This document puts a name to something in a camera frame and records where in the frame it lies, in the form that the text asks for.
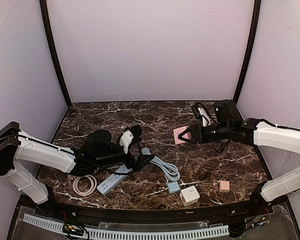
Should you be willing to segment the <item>blue cube plug adapter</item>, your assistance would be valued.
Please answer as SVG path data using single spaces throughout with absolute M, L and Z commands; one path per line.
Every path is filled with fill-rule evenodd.
M 180 191 L 180 186 L 177 181 L 168 182 L 166 186 L 169 194 L 174 194 Z

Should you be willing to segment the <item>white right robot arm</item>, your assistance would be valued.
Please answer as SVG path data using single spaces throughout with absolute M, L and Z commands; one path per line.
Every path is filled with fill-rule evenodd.
M 249 146 L 272 147 L 300 155 L 300 129 L 277 125 L 266 119 L 243 119 L 233 100 L 213 104 L 215 118 L 200 102 L 191 107 L 200 122 L 178 134 L 178 139 L 191 144 L 207 144 L 227 140 Z M 255 203 L 264 204 L 300 190 L 300 166 L 259 184 L 250 196 Z

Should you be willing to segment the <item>pink cube socket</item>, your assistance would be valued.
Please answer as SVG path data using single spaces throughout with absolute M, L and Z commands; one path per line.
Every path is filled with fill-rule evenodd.
M 184 141 L 182 139 L 179 139 L 179 135 L 181 135 L 185 130 L 187 130 L 188 127 L 189 127 L 188 125 L 185 125 L 185 126 L 173 129 L 173 137 L 174 137 L 174 144 L 175 145 L 181 145 L 181 144 L 186 143 L 186 141 Z M 186 132 L 181 137 L 183 139 L 186 139 L 186 140 L 190 140 L 192 138 L 190 132 Z

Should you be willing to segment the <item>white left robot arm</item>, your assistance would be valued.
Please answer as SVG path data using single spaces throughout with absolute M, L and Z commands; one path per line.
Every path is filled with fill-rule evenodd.
M 154 155 L 130 152 L 140 146 L 142 128 L 127 127 L 116 142 L 106 129 L 98 129 L 87 136 L 79 149 L 62 147 L 37 139 L 20 130 L 19 123 L 10 122 L 0 130 L 0 176 L 10 181 L 19 191 L 37 204 L 54 201 L 53 190 L 38 181 L 22 164 L 29 161 L 57 169 L 71 176 L 83 177 L 96 169 L 109 171 L 109 166 L 123 163 L 129 173 L 140 171 Z

